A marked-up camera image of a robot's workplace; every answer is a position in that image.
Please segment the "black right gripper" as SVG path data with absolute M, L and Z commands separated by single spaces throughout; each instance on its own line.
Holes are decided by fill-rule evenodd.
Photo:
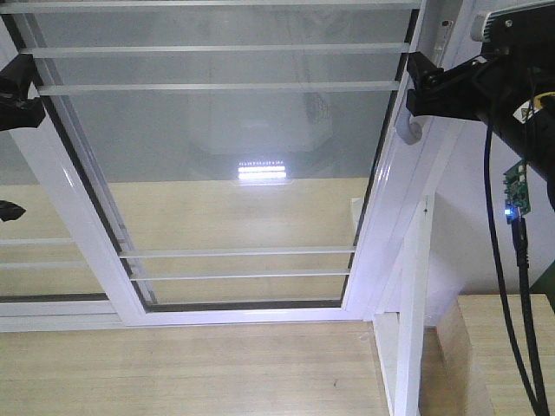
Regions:
M 554 40 L 526 45 L 483 43 L 480 55 L 450 70 L 422 52 L 408 55 L 413 116 L 489 123 L 507 143 L 554 141 Z M 422 91 L 433 89 L 433 95 Z

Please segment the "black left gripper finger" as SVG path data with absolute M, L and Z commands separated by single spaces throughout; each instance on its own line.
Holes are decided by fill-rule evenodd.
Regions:
M 17 55 L 1 70 L 1 96 L 26 100 L 36 72 L 32 55 Z
M 42 99 L 19 100 L 1 98 L 1 130 L 9 131 L 16 128 L 37 128 L 45 118 Z

